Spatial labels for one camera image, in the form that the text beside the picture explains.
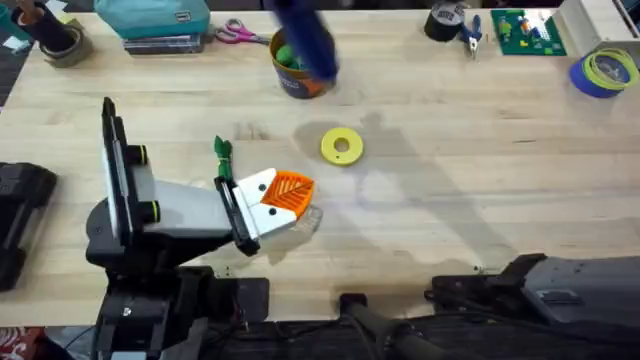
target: teal bag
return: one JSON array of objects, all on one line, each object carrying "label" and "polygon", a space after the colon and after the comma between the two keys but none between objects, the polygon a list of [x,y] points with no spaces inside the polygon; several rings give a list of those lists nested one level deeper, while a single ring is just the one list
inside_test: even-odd
[{"label": "teal bag", "polygon": [[94,0],[96,13],[123,39],[206,33],[204,0]]}]

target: scissors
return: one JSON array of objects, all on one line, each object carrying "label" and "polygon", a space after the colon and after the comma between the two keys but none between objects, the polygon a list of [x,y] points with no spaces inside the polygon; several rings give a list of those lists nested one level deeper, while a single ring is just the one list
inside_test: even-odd
[{"label": "scissors", "polygon": [[238,19],[229,19],[224,27],[216,29],[216,39],[225,44],[238,44],[241,42],[254,42],[263,45],[269,45],[269,38],[259,36],[247,29],[242,21]]}]

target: orange and white object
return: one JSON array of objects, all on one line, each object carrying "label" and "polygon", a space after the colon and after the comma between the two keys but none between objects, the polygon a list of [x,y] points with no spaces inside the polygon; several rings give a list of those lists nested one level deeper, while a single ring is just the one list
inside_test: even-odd
[{"label": "orange and white object", "polygon": [[313,180],[274,168],[237,182],[233,194],[251,239],[293,225],[311,203]]}]

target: black case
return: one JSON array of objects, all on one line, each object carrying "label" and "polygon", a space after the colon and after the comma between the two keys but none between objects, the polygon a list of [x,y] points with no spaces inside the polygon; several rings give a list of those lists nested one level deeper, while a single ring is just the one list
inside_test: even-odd
[{"label": "black case", "polygon": [[13,289],[30,250],[24,238],[29,220],[43,210],[56,184],[56,175],[37,165],[0,162],[0,291]]}]

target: pliers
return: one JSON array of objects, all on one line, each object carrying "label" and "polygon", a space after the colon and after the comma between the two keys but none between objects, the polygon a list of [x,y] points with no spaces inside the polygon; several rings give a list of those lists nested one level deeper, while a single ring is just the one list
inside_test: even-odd
[{"label": "pliers", "polygon": [[467,25],[462,23],[462,35],[460,40],[469,44],[469,51],[471,52],[471,58],[475,60],[478,53],[478,43],[482,39],[482,28],[480,27],[480,16],[473,17],[472,29],[469,30]]}]

